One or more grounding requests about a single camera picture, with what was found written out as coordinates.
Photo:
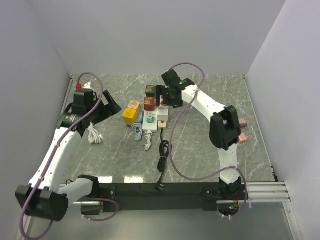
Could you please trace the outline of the small white power strip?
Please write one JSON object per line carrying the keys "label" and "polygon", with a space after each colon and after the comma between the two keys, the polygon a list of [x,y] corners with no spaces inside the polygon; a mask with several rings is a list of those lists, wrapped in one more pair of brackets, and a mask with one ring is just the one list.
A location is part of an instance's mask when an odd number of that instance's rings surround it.
{"label": "small white power strip", "polygon": [[[84,84],[85,89],[91,89],[94,91],[93,88],[93,81],[90,80],[89,82]],[[101,144],[103,141],[103,136],[97,131],[94,124],[91,122],[89,127],[87,128],[88,131],[88,142],[92,145]]]}

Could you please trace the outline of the beige power strip red sockets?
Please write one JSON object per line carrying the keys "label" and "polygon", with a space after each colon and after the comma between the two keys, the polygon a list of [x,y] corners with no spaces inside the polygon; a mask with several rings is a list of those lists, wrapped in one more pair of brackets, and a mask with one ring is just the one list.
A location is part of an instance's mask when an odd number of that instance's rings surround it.
{"label": "beige power strip red sockets", "polygon": [[160,104],[156,110],[156,114],[157,114],[158,128],[166,129],[167,123],[169,120],[169,107],[167,105],[164,105],[164,101],[162,98],[160,99]]}

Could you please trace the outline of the pink plug adapter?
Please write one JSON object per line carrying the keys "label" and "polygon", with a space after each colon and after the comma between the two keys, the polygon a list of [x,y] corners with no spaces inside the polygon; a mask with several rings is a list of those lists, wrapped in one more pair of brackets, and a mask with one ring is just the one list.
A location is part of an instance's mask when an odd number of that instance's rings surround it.
{"label": "pink plug adapter", "polygon": [[248,126],[248,123],[244,118],[240,118],[239,119],[239,125],[240,125],[241,128],[245,128],[245,127]]}
{"label": "pink plug adapter", "polygon": [[238,137],[239,139],[239,142],[242,143],[242,142],[245,142],[248,140],[247,136],[245,135],[245,133],[241,133]]}

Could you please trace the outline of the white cube adapter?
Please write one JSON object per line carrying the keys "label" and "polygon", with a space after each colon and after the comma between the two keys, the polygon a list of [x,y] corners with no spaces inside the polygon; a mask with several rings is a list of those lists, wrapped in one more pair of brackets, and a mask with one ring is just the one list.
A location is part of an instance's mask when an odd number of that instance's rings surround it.
{"label": "white cube adapter", "polygon": [[158,121],[167,122],[169,119],[169,107],[168,106],[159,106],[156,109],[156,115]]}

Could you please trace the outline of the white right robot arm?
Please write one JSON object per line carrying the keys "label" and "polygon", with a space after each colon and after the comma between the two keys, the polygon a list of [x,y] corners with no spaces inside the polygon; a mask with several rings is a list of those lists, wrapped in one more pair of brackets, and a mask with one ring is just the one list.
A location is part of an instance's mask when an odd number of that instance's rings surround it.
{"label": "white right robot arm", "polygon": [[181,79],[174,69],[168,70],[162,76],[165,85],[156,87],[157,95],[163,96],[166,106],[185,109],[194,107],[209,122],[209,139],[217,148],[220,170],[219,187],[215,197],[222,200],[233,200],[245,188],[245,179],[238,168],[238,143],[241,127],[237,110],[234,106],[225,106],[200,90],[189,78]]}

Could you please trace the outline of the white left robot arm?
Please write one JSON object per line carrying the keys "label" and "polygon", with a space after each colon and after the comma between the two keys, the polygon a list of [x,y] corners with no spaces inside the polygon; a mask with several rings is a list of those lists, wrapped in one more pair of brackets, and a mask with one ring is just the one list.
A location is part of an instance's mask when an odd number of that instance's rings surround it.
{"label": "white left robot arm", "polygon": [[27,185],[19,185],[15,197],[23,214],[59,222],[70,204],[101,197],[99,179],[80,175],[69,187],[60,187],[64,170],[86,130],[119,113],[121,107],[107,90],[97,95],[92,89],[78,89],[58,119],[50,148]]}

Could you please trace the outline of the yellow cube socket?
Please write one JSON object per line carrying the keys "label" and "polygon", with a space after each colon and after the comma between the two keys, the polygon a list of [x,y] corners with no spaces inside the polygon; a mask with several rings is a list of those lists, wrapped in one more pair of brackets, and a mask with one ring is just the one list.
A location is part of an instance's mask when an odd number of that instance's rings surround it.
{"label": "yellow cube socket", "polygon": [[128,125],[134,124],[138,119],[138,112],[136,109],[126,108],[122,114],[124,123]]}

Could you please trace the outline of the mint green plug adapter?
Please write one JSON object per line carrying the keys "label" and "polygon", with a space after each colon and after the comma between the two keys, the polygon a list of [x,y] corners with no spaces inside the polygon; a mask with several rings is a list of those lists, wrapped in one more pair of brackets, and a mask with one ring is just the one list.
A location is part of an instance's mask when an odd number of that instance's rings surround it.
{"label": "mint green plug adapter", "polygon": [[156,123],[157,120],[157,113],[156,112],[147,112],[145,115],[145,122],[152,124],[152,123]]}

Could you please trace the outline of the green cube adapter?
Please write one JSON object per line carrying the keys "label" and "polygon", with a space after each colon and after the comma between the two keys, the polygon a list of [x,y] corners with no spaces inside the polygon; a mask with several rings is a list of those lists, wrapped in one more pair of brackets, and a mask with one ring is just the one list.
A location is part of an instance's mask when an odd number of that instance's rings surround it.
{"label": "green cube adapter", "polygon": [[147,85],[145,88],[145,96],[155,98],[157,94],[157,88],[155,85]]}

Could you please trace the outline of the red-brown cube adapter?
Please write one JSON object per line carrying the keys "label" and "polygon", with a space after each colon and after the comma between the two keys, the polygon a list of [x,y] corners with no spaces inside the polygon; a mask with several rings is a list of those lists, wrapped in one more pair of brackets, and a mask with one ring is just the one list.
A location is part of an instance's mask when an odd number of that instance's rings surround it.
{"label": "red-brown cube adapter", "polygon": [[144,110],[147,112],[153,112],[156,109],[156,99],[155,97],[146,96],[144,98]]}

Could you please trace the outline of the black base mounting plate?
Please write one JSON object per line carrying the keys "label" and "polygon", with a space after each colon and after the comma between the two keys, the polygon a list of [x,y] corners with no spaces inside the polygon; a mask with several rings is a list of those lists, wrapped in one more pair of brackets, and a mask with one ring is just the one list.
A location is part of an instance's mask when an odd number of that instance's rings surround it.
{"label": "black base mounting plate", "polygon": [[101,183],[100,192],[85,196],[81,202],[115,201],[120,211],[196,210],[216,211],[219,201],[234,202],[248,198],[245,186],[230,191],[218,182],[165,183],[156,189],[155,183]]}

